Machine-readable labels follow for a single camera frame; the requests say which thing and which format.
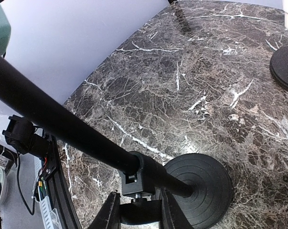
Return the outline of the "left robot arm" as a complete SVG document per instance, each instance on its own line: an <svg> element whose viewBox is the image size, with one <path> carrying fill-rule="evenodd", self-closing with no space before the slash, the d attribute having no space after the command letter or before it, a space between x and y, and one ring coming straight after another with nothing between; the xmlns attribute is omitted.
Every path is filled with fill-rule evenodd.
<svg viewBox="0 0 288 229"><path fill-rule="evenodd" d="M0 154L15 160L18 152L41 159L46 171L56 168L53 137L0 101Z"/></svg>

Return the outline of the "black stand of green microphone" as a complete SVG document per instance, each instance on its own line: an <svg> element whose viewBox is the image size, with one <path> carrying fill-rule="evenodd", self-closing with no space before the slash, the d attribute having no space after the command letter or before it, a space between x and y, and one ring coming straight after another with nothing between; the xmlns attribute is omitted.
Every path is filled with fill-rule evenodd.
<svg viewBox="0 0 288 229"><path fill-rule="evenodd" d="M228 172L204 154L184 154L165 166L149 156L119 147L67 111L0 56L0 100L22 117L87 155L120 171L123 196L120 223L161 220L160 190L167 189L193 229L209 229L226 214L233 198Z"/></svg>

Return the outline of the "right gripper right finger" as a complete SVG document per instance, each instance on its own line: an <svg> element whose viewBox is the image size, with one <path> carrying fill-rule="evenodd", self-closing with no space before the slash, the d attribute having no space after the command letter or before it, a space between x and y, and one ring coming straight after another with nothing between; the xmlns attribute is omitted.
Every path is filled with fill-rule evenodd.
<svg viewBox="0 0 288 229"><path fill-rule="evenodd" d="M165 188L160 190L160 229L193 229L174 196Z"/></svg>

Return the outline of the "black stand of beige microphone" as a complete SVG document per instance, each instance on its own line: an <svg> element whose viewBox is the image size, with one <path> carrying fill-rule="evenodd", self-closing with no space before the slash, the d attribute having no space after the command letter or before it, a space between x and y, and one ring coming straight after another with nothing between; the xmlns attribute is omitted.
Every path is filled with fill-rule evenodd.
<svg viewBox="0 0 288 229"><path fill-rule="evenodd" d="M271 76L286 91L288 91L288 46L280 47L270 59Z"/></svg>

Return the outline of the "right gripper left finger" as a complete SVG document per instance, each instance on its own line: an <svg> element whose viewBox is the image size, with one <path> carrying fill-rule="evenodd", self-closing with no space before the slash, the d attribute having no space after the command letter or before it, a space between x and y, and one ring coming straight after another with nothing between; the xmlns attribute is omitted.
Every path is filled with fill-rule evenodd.
<svg viewBox="0 0 288 229"><path fill-rule="evenodd" d="M120 228L120 194L111 192L88 229Z"/></svg>

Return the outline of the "black front rail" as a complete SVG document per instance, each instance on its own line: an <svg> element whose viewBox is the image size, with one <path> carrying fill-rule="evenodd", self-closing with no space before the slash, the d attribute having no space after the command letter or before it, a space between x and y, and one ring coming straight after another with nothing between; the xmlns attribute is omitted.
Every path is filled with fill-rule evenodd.
<svg viewBox="0 0 288 229"><path fill-rule="evenodd" d="M46 181L51 207L57 210L63 229L80 229L81 225L62 169L56 138L50 134L47 134L46 137L49 141L49 148L42 176Z"/></svg>

